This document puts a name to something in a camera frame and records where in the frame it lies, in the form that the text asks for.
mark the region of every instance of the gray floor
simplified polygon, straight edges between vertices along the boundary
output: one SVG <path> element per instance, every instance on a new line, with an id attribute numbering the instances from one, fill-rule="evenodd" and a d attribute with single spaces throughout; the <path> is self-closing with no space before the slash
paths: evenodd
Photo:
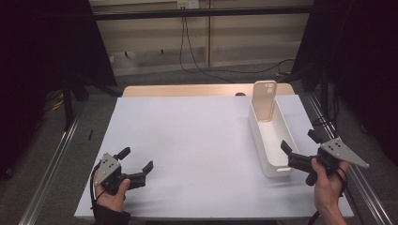
<path id="1" fill-rule="evenodd" d="M 273 65 L 249 65 L 236 67 L 223 67 L 223 69 L 238 69 L 241 71 L 256 71 L 269 68 Z M 292 63 L 282 64 L 268 72 L 256 74 L 209 72 L 211 75 L 223 76 L 234 83 L 253 83 L 259 80 L 278 80 L 275 72 L 289 71 Z M 118 87 L 123 90 L 128 85 L 146 84 L 183 84 L 183 83 L 226 83 L 226 81 L 207 76 L 203 73 L 187 73 L 181 70 L 137 74 L 132 76 L 116 77 Z M 303 101 L 308 112 L 306 94 L 303 93 L 300 81 L 291 83 Z M 48 191 L 43 191 L 45 197 L 39 205 L 38 214 L 31 224 L 89 224 L 87 221 L 73 217 L 74 211 L 80 200 L 85 186 L 85 181 L 94 164 L 94 159 L 100 149 L 109 120 L 115 106 L 115 97 L 109 97 L 100 91 L 87 87 L 91 93 L 87 102 L 73 100 L 75 114 L 81 117 L 73 133 L 73 138 L 68 142 L 68 148 L 59 157 L 59 166 L 55 168 L 54 180 L 49 183 Z M 47 103 L 50 108 L 56 98 Z M 310 119 L 316 115 L 309 113 Z M 56 111 L 47 111 L 41 118 L 40 124 L 31 140 L 25 154 L 13 168 L 13 177 L 2 180 L 0 183 L 0 224 L 18 224 L 29 202 L 34 197 L 43 175 L 53 160 L 58 150 L 64 132 L 65 115 L 63 106 Z M 340 114 L 338 116 L 338 131 L 343 141 L 357 152 L 371 168 L 360 170 L 369 182 L 371 189 L 386 209 L 392 223 L 398 221 L 395 212 L 398 210 L 398 167 L 394 165 L 381 151 L 377 141 L 369 134 L 362 132 L 360 121 L 351 111 L 349 106 L 340 101 Z M 377 224 L 367 202 L 363 200 L 359 189 L 352 178 L 349 179 L 349 189 L 345 193 L 351 203 L 355 216 L 348 218 L 350 224 Z M 278 220 L 278 224 L 306 224 L 307 218 Z M 267 221 L 200 221 L 174 222 L 163 221 L 161 224 L 267 224 Z M 323 224 L 319 219 L 316 224 Z"/>

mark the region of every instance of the white table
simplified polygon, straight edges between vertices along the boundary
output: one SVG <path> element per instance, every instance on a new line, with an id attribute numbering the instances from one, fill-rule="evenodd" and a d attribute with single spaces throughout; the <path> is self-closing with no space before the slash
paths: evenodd
<path id="1" fill-rule="evenodd" d="M 299 97 L 277 98 L 298 150 L 314 155 L 318 145 L 307 136 L 312 126 Z M 97 160 L 129 146 L 123 173 L 137 173 L 154 161 L 146 187 L 128 191 L 125 211 L 144 220 L 310 217 L 314 188 L 304 182 L 307 173 L 263 175 L 248 121 L 250 100 L 228 95 L 119 98 Z M 86 187 L 75 217 L 92 219 L 90 207 Z M 345 217 L 353 216 L 346 198 L 340 208 Z"/>

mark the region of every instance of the black cable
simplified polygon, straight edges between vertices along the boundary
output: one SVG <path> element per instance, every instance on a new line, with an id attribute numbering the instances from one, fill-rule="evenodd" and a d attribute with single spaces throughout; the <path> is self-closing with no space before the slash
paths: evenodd
<path id="1" fill-rule="evenodd" d="M 99 163 L 94 167 L 93 172 L 90 175 L 90 197 L 91 197 L 91 209 L 93 210 L 93 215 L 94 218 L 97 217 L 97 200 L 94 197 L 94 188 L 93 188 L 93 179 L 94 179 L 94 174 L 96 173 L 96 170 L 100 167 L 100 161 Z"/>
<path id="2" fill-rule="evenodd" d="M 334 87 L 333 87 L 333 100 L 331 101 L 331 103 L 329 105 L 329 113 L 330 113 L 331 109 L 333 109 L 333 117 L 332 118 L 327 118 L 325 115 L 322 115 L 322 116 L 318 117 L 317 119 L 315 119 L 312 122 L 312 125 L 313 126 L 321 126 L 321 125 L 332 123 L 334 125 L 333 136 L 334 136 L 334 138 L 337 138 L 338 137 L 338 135 L 337 135 L 337 117 L 340 112 L 340 105 L 339 105 L 339 95 L 337 92 L 336 85 L 334 85 Z M 319 121 L 323 118 L 326 119 L 324 122 L 316 123 L 317 121 Z"/>
<path id="3" fill-rule="evenodd" d="M 320 214 L 318 211 L 316 211 L 313 216 L 310 218 L 310 221 L 308 221 L 308 225 L 312 225 L 315 223 L 315 221 L 319 218 Z"/>
<path id="4" fill-rule="evenodd" d="M 242 74 L 256 74 L 256 73 L 267 72 L 267 71 L 270 71 L 270 70 L 272 70 L 274 68 L 278 68 L 278 71 L 280 71 L 279 65 L 281 65 L 282 63 L 285 63 L 285 62 L 295 61 L 295 59 L 285 59 L 285 60 L 279 62 L 275 66 L 272 66 L 272 67 L 269 67 L 269 68 L 266 68 L 266 69 L 262 69 L 262 70 L 258 70 L 258 71 L 238 71 L 238 70 L 231 70 L 231 69 L 202 69 L 202 68 L 199 68 L 199 66 L 196 63 L 195 57 L 193 55 L 193 52 L 192 52 L 191 40 L 190 40 L 189 31 L 188 31 L 187 19 L 186 18 L 182 18 L 182 22 L 183 22 L 183 26 L 182 26 L 181 48 L 180 48 L 180 51 L 179 51 L 179 63 L 181 65 L 181 68 L 184 71 L 186 71 L 186 72 L 189 72 L 189 73 L 200 73 L 201 72 L 201 73 L 206 74 L 207 76 L 215 77 L 215 78 L 222 79 L 222 80 L 225 80 L 227 82 L 232 83 L 231 81 L 228 81 L 228 80 L 226 80 L 224 78 L 220 78 L 220 77 L 217 77 L 217 76 L 214 76 L 214 75 L 211 75 L 211 74 L 207 74 L 206 72 L 232 72 L 232 73 L 242 73 Z M 181 52 L 182 52 L 182 47 L 183 47 L 183 44 L 184 44 L 185 27 L 187 28 L 187 39 L 188 39 L 188 42 L 189 42 L 189 45 L 190 45 L 191 56 L 192 56 L 194 64 L 199 69 L 199 71 L 188 71 L 182 66 Z"/>
<path id="5" fill-rule="evenodd" d="M 101 196 L 103 193 L 105 193 L 105 191 L 106 191 L 106 190 L 103 190 L 103 191 L 100 193 L 100 195 L 97 196 L 97 201 L 98 201 L 98 199 L 100 198 L 100 196 Z"/>
<path id="6" fill-rule="evenodd" d="M 189 72 L 189 73 L 196 73 L 196 72 L 191 72 L 191 71 L 186 70 L 186 69 L 182 66 L 182 63 L 181 63 L 181 53 L 182 53 L 182 46 L 184 45 L 184 34 L 185 34 L 185 26 L 186 26 L 186 24 L 187 24 L 187 18 L 183 17 L 183 18 L 181 18 L 181 19 L 182 19 L 182 38 L 181 38 L 181 48 L 180 48 L 180 50 L 179 50 L 179 64 L 181 65 L 181 68 L 182 68 L 184 71 Z M 223 81 L 228 82 L 228 83 L 229 83 L 229 82 L 230 82 L 230 83 L 234 83 L 234 82 L 231 82 L 231 81 L 229 81 L 229 80 L 227 80 L 227 79 L 225 79 L 225 78 L 221 78 L 221 77 L 218 77 L 218 76 L 214 76 L 214 75 L 208 74 L 208 73 L 204 72 L 202 69 L 200 69 L 199 66 L 196 64 L 195 57 L 193 56 L 192 47 L 191 47 L 191 41 L 190 41 L 190 35 L 189 35 L 189 33 L 188 33 L 188 26 L 187 26 L 187 38 L 188 38 L 188 42 L 189 42 L 189 44 L 190 44 L 190 50 L 191 50 L 191 55 L 192 55 L 193 63 L 194 63 L 194 64 L 196 65 L 196 67 L 199 69 L 199 71 L 197 71 L 197 72 L 202 72 L 203 74 L 205 74 L 205 75 L 207 75 L 207 76 L 209 76 L 209 77 L 217 78 L 217 79 L 223 80 Z"/>

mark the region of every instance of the human hand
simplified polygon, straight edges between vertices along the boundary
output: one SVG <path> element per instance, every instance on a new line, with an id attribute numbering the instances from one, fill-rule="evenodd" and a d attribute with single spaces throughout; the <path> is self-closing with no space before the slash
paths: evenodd
<path id="1" fill-rule="evenodd" d="M 319 211 L 327 224 L 345 224 L 338 205 L 342 191 L 342 181 L 336 174 L 327 177 L 324 166 L 317 162 L 316 158 L 313 158 L 311 163 L 317 174 L 314 190 L 315 208 Z M 340 163 L 340 167 L 345 171 L 345 174 L 347 174 L 349 165 L 349 162 L 346 161 Z M 339 173 L 343 179 L 347 178 L 340 170 L 337 170 L 337 173 Z"/>
<path id="2" fill-rule="evenodd" d="M 97 178 L 99 170 L 94 174 L 94 180 Z M 101 185 L 95 187 L 97 203 L 116 212 L 123 212 L 123 202 L 125 194 L 130 186 L 130 179 L 125 179 L 119 186 L 119 190 L 115 195 L 108 194 Z"/>

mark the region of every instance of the metal rail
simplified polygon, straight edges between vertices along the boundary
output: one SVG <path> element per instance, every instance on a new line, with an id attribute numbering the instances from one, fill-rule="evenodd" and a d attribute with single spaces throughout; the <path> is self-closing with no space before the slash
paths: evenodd
<path id="1" fill-rule="evenodd" d="M 23 217 L 21 218 L 19 225 L 35 224 L 36 219 L 38 218 L 38 213 L 40 212 L 41 207 L 44 204 L 47 194 L 50 191 L 51 184 L 53 183 L 53 180 L 58 172 L 59 165 L 61 164 L 65 153 L 68 151 L 69 143 L 82 117 L 84 106 L 85 103 L 82 107 L 79 108 L 77 116 L 75 117 L 70 128 L 64 132 L 64 135 L 62 136 L 62 139 L 56 148 L 53 159 L 51 160 L 46 173 L 43 175 L 40 184 L 38 185 L 38 189 L 33 195 L 32 200 L 26 207 L 26 210 L 23 213 Z"/>
<path id="2" fill-rule="evenodd" d="M 328 133 L 330 138 L 333 138 L 333 134 L 335 131 L 334 125 L 332 123 L 326 123 L 327 121 L 322 116 L 323 113 L 320 110 L 320 103 L 314 94 L 310 94 L 308 96 L 311 105 L 314 108 L 316 115 L 321 118 L 321 121 L 324 123 L 324 129 Z M 366 204 L 368 205 L 369 210 L 373 214 L 375 221 L 379 225 L 392 225 L 392 221 L 389 218 L 386 210 L 384 209 L 383 204 L 375 195 L 375 192 L 372 190 L 369 183 L 366 181 L 365 177 L 363 176 L 360 168 L 357 165 L 351 165 L 349 169 L 349 173 L 351 178 L 356 185 L 357 189 L 360 192 L 363 200 L 365 200 Z"/>
<path id="3" fill-rule="evenodd" d="M 154 11 L 130 11 L 130 12 L 95 12 L 93 14 L 54 14 L 45 19 L 68 20 L 92 20 L 114 21 L 133 19 L 156 18 L 181 18 L 181 17 L 210 17 L 210 16 L 243 16 L 243 15 L 274 15 L 274 14 L 301 14 L 301 13 L 333 13 L 339 7 L 239 7 L 239 8 L 198 8 L 198 9 L 174 9 Z"/>

